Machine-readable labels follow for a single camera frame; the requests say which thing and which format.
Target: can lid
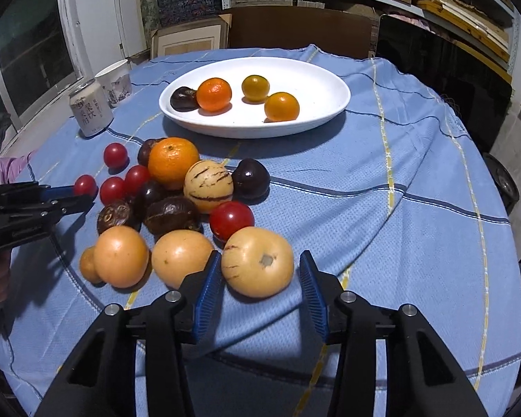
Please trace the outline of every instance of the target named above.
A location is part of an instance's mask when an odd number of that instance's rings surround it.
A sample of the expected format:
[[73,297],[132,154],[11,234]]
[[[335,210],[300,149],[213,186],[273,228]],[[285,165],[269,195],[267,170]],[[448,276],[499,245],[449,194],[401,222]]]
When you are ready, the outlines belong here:
[[89,81],[87,81],[87,82],[85,82],[83,84],[80,84],[73,91],[71,91],[69,93],[69,98],[72,98],[73,96],[75,96],[75,94],[78,94],[79,92],[84,90],[86,87],[92,85],[95,81],[97,81],[95,78],[91,78]]

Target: tablecloth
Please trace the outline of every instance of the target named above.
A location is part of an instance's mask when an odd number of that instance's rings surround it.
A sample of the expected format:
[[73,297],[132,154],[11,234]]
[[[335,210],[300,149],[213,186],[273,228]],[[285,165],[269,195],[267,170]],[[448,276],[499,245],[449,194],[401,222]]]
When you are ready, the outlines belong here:
[[[178,76],[249,56],[326,68],[347,83],[351,101],[342,114],[309,132],[259,140],[192,133],[159,111],[160,93]],[[256,158],[272,176],[270,195],[252,207],[256,224],[287,238],[296,264],[309,249],[321,270],[369,302],[418,306],[490,417],[503,414],[521,359],[521,278],[513,236],[481,155],[433,90],[384,59],[336,57],[316,46],[190,52],[154,59],[131,77],[134,93],[114,110],[105,132],[83,139],[69,119],[19,180],[65,186],[90,173],[100,184],[109,176],[102,160],[109,143],[124,143],[135,164],[143,140],[162,136],[190,139],[201,157],[228,167]],[[154,274],[137,295],[83,280],[78,261],[96,241],[101,207],[97,202],[86,215],[63,218],[50,239],[14,253],[0,368],[29,414],[105,305],[142,306],[166,290]],[[142,234],[152,246],[146,229]],[[326,415],[338,351],[321,351],[300,303],[297,276],[285,291],[261,302],[224,292],[220,321],[204,343],[185,350],[198,417]],[[385,413],[385,358],[379,343],[376,416]],[[318,361],[324,363],[322,374],[309,385]],[[142,347],[136,362],[138,415],[144,416]]]

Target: cup rim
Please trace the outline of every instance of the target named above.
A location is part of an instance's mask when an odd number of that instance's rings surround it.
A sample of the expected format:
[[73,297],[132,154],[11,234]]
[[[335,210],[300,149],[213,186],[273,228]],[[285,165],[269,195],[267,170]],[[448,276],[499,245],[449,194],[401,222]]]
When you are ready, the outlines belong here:
[[128,64],[128,63],[129,63],[128,60],[123,59],[121,61],[118,61],[117,63],[111,64],[108,67],[105,67],[104,69],[102,69],[98,74],[96,74],[95,78],[109,74],[110,72],[115,71],[116,69],[118,69],[121,66]]

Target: white can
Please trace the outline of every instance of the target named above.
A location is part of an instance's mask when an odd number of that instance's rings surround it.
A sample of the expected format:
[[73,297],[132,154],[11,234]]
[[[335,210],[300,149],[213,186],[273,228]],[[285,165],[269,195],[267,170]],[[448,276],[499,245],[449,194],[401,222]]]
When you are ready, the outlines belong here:
[[112,107],[131,95],[132,86],[129,78],[129,61],[123,59],[102,69],[95,78],[102,85],[104,94]]
[[114,119],[102,86],[94,78],[70,93],[69,106],[86,138],[100,133]]

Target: white cup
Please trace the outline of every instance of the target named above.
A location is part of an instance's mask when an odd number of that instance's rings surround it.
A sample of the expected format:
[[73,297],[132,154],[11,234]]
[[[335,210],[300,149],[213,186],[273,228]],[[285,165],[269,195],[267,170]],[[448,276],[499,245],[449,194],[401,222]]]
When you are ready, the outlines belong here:
[[117,107],[123,99],[131,95],[129,71],[129,61],[123,59],[102,69],[95,76],[112,107]]

